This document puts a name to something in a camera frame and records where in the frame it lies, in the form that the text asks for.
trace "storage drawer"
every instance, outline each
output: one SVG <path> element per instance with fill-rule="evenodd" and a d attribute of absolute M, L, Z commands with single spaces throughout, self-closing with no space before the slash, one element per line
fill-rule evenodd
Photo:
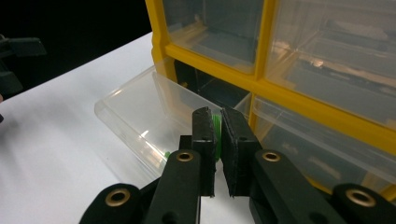
<path fill-rule="evenodd" d="M 335 132 L 261 97 L 254 100 L 263 147 L 286 154 L 309 179 L 330 191 L 357 183 L 383 192 L 396 184 L 396 157 Z"/>

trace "screw hole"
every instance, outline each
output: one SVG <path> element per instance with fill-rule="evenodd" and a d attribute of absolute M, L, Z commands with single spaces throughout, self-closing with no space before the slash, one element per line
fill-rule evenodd
<path fill-rule="evenodd" d="M 131 193 L 128 189 L 114 189 L 106 196 L 106 204 L 110 207 L 117 207 L 128 202 Z"/>
<path fill-rule="evenodd" d="M 370 194 L 359 189 L 347 190 L 346 196 L 353 203 L 356 203 L 364 207 L 373 207 L 376 204 L 375 199 Z"/>
<path fill-rule="evenodd" d="M 177 154 L 178 161 L 191 161 L 193 158 L 192 154 L 189 152 L 182 152 Z"/>
<path fill-rule="evenodd" d="M 174 212 L 168 212 L 163 215 L 163 224 L 177 224 L 178 215 Z"/>
<path fill-rule="evenodd" d="M 321 213 L 311 213 L 309 214 L 309 218 L 315 223 L 315 224 L 328 224 L 329 220 L 322 215 Z"/>
<path fill-rule="evenodd" d="M 280 161 L 280 156 L 277 155 L 275 152 L 265 152 L 262 154 L 262 157 L 266 161 Z"/>

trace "brass screw insert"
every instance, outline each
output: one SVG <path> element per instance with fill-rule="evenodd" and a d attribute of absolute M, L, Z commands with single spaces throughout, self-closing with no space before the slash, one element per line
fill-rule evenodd
<path fill-rule="evenodd" d="M 106 196 L 106 204 L 110 207 L 117 207 L 128 202 L 131 193 L 128 189 L 114 189 Z"/>

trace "white table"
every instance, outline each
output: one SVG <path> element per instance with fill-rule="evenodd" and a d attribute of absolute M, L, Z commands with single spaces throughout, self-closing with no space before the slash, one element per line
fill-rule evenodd
<path fill-rule="evenodd" d="M 152 66 L 151 34 L 0 104 L 0 223 L 78 223 L 116 183 L 152 179 L 93 105 Z M 201 223 L 253 223 L 248 199 L 228 197 L 221 168 Z"/>

